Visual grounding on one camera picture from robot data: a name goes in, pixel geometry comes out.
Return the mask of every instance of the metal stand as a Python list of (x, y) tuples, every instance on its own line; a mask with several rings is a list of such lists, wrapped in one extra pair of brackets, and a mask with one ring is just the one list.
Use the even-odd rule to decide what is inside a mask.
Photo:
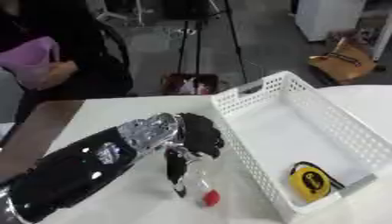
[[(207, 17), (207, 18), (201, 18), (199, 20), (196, 20), (195, 23), (195, 27), (197, 30), (197, 48), (196, 48), (196, 77), (198, 77), (200, 75), (200, 57), (201, 57), (201, 33), (203, 31), (203, 25), (204, 23), (210, 18), (210, 17), (216, 17), (219, 16), (221, 13), (226, 13), (227, 15), (227, 19), (229, 22), (229, 27), (230, 27), (230, 31), (232, 34), (232, 38), (233, 38), (233, 42), (234, 42), (234, 48), (235, 48), (235, 53), (238, 56), (238, 60), (241, 66), (241, 74), (242, 74), (242, 78), (243, 78), (243, 82), (247, 83), (248, 82), (248, 78), (246, 75), (246, 71), (245, 71), (245, 66), (244, 66), (244, 62), (243, 62), (243, 57), (242, 57), (242, 49), (239, 45), (239, 41), (237, 38), (237, 33), (235, 31), (235, 25), (234, 25), (234, 20), (233, 20), (233, 10), (230, 6), (230, 3), (228, 2), (228, 0), (224, 0), (225, 1), (225, 6), (226, 9), (225, 10), (220, 10), (218, 8), (218, 6), (216, 5), (216, 3), (214, 2), (214, 0), (209, 0), (210, 4), (212, 5), (212, 7), (217, 11), (217, 13)], [(187, 39), (187, 30), (188, 30), (188, 26), (189, 26), (189, 21), (185, 21), (184, 24), (184, 30), (183, 30), (183, 38), (182, 38), (182, 44), (181, 47), (179, 49), (179, 62), (178, 62), (178, 74), (181, 74), (181, 68), (182, 68), (182, 63), (183, 63), (183, 58), (184, 58), (184, 50), (186, 47), (186, 39)], [(197, 89), (198, 89), (198, 83), (197, 81), (195, 81), (195, 90), (197, 93)]]
[[(120, 20), (123, 20), (124, 23), (127, 25), (128, 22), (130, 21), (130, 18), (124, 15), (120, 15), (118, 13), (114, 13), (108, 10), (108, 6), (106, 5), (105, 0), (95, 0), (98, 5), (98, 8), (100, 10), (100, 14), (96, 17), (96, 19), (100, 21), (107, 20), (108, 18), (117, 18)], [(144, 26), (144, 21), (143, 21), (143, 6), (142, 6), (142, 0), (136, 0), (136, 19), (137, 22), (139, 23), (140, 26)]]

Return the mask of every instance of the robotic arm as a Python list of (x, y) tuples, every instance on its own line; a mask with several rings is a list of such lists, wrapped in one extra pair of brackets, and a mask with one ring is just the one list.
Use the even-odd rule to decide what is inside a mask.
[(165, 151), (168, 179), (184, 197), (181, 179), (201, 154), (220, 155), (224, 142), (213, 122), (194, 114), (160, 114), (126, 122), (58, 150), (2, 185), (0, 221), (36, 223), (108, 185), (137, 161)]

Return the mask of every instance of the yellow tape measure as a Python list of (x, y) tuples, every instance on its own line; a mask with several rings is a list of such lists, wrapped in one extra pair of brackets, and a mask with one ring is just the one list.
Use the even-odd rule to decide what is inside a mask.
[(289, 182), (299, 196), (308, 203), (324, 198), (331, 191), (331, 186), (339, 190), (345, 188), (338, 180), (309, 162), (294, 164), (290, 171)]

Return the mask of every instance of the gray floor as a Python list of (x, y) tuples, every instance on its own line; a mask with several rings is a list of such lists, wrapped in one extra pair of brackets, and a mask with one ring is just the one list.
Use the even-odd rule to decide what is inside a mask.
[[(178, 38), (168, 38), (165, 30), (182, 27), (182, 23), (163, 21), (159, 16), (157, 0), (143, 0), (146, 8), (156, 13), (146, 16), (148, 27), (132, 29), (111, 21), (129, 45), (131, 72), (135, 78), (134, 91), (140, 95), (159, 95), (163, 75), (176, 71), (178, 64)], [(221, 6), (222, 0), (215, 0)], [(294, 18), (288, 16), (289, 0), (231, 0), (234, 8), (235, 27), (240, 38), (246, 61), (249, 81), (290, 70), (316, 88), (323, 87), (313, 71), (307, 66), (307, 58), (326, 51), (321, 44), (309, 44), (295, 26)], [(191, 37), (186, 49), (184, 71), (194, 72), (195, 37)], [(201, 72), (218, 74), (231, 86), (241, 85), (233, 41), (225, 17), (211, 19), (203, 31)], [(389, 72), (371, 73), (354, 84), (392, 84), (392, 46), (389, 45), (381, 59)], [(0, 79), (0, 123), (12, 119), (18, 105), (20, 90), (10, 84), (10, 78)]]

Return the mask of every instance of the red cap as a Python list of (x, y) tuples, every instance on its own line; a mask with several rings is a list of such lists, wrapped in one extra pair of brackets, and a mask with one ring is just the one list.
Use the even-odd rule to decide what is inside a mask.
[(207, 207), (213, 207), (221, 200), (221, 196), (215, 190), (208, 192), (204, 195), (203, 201)]

